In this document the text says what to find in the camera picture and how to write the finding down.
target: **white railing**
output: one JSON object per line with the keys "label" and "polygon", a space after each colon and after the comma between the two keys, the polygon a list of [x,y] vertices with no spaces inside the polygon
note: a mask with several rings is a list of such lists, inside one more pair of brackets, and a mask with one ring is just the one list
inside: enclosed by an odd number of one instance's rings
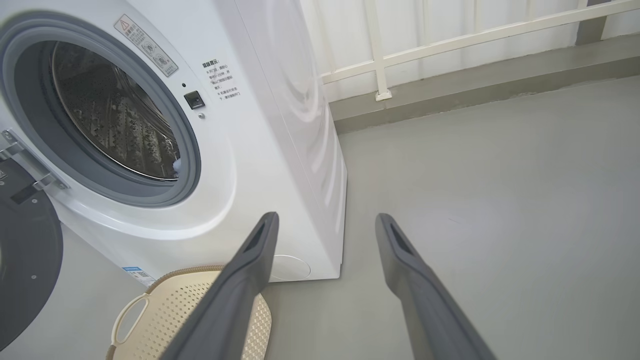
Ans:
{"label": "white railing", "polygon": [[380,101],[389,99],[391,98],[391,93],[387,88],[387,77],[385,75],[385,68],[387,67],[425,58],[431,55],[446,53],[447,51],[453,51],[472,45],[498,40],[501,38],[512,37],[515,35],[530,33],[532,31],[571,24],[573,22],[580,22],[597,17],[613,15],[615,13],[623,13],[640,9],[640,0],[614,0],[610,3],[598,4],[593,6],[587,6],[587,0],[579,0],[578,7],[575,10],[535,18],[533,15],[533,9],[536,0],[527,0],[524,21],[480,31],[478,9],[480,7],[481,0],[469,0],[467,2],[469,6],[473,6],[474,32],[471,34],[463,35],[461,37],[431,43],[429,41],[429,27],[426,26],[426,22],[429,15],[429,2],[435,0],[422,1],[422,18],[425,22],[425,26],[423,26],[424,38],[426,39],[427,43],[423,46],[414,47],[413,49],[401,51],[399,53],[384,55],[382,49],[382,40],[380,37],[380,25],[378,23],[378,10],[376,8],[376,0],[364,0],[365,10],[367,13],[367,27],[369,29],[369,41],[371,42],[371,52],[373,54],[373,60],[336,69],[335,59],[333,57],[333,52],[326,32],[326,24],[324,23],[323,16],[320,12],[317,3],[318,0],[314,0],[316,5],[316,13],[318,14],[319,30],[323,43],[324,55],[326,56],[327,62],[330,67],[330,72],[322,75],[323,83],[332,83],[341,79],[350,78],[351,76],[375,71],[378,83],[378,93],[376,94],[376,100]]}

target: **gray baseboard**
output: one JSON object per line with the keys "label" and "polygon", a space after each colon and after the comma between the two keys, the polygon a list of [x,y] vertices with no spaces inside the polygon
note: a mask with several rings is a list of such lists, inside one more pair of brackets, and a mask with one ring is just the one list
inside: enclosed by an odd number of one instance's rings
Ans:
{"label": "gray baseboard", "polygon": [[640,75],[640,35],[546,51],[330,103],[338,134],[567,86]]}

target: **laundry basket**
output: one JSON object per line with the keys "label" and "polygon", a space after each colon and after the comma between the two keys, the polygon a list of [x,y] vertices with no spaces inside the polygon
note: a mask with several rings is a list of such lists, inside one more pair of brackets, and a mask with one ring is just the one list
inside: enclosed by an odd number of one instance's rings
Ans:
{"label": "laundry basket", "polygon": [[[166,274],[122,309],[111,332],[107,360],[158,359],[216,280],[222,266],[199,266]],[[118,341],[118,330],[127,312],[145,301],[142,313],[129,333]],[[271,332],[271,312],[258,294],[242,353],[243,360],[264,359]]]}

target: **basket handle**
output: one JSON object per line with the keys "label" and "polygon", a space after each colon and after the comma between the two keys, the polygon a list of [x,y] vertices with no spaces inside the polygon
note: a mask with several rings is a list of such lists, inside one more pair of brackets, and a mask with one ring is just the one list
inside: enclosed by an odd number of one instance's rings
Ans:
{"label": "basket handle", "polygon": [[[133,332],[133,329],[136,328],[136,325],[138,324],[138,321],[140,321],[140,318],[142,317],[142,314],[144,314],[145,310],[147,310],[147,306],[149,305],[149,300],[148,300],[147,297],[148,297],[147,293],[139,295],[139,296],[135,297],[133,300],[131,300],[122,309],[122,311],[118,315],[118,318],[116,318],[116,322],[113,324],[113,330],[111,330],[111,344],[113,346],[118,347],[118,346],[124,344],[125,341],[127,341],[127,339],[129,338],[129,335],[131,335],[131,333]],[[141,300],[144,300],[146,302],[145,307],[142,309],[142,311],[140,311],[140,315],[138,315],[138,318],[136,319],[136,322],[134,322],[133,326],[131,327],[131,329],[129,329],[129,332],[127,333],[127,336],[125,336],[122,341],[118,341],[118,331],[120,330],[120,325],[122,324],[122,320],[124,319],[124,316],[129,312],[129,310],[131,310],[133,305],[136,305]]]}

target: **stainless steel drum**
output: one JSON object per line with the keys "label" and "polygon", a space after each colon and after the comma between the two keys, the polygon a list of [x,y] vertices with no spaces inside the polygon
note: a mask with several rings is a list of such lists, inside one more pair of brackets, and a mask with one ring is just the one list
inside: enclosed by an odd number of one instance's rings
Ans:
{"label": "stainless steel drum", "polygon": [[100,55],[58,42],[54,87],[67,115],[101,153],[143,176],[173,181],[177,142],[163,114],[123,70]]}

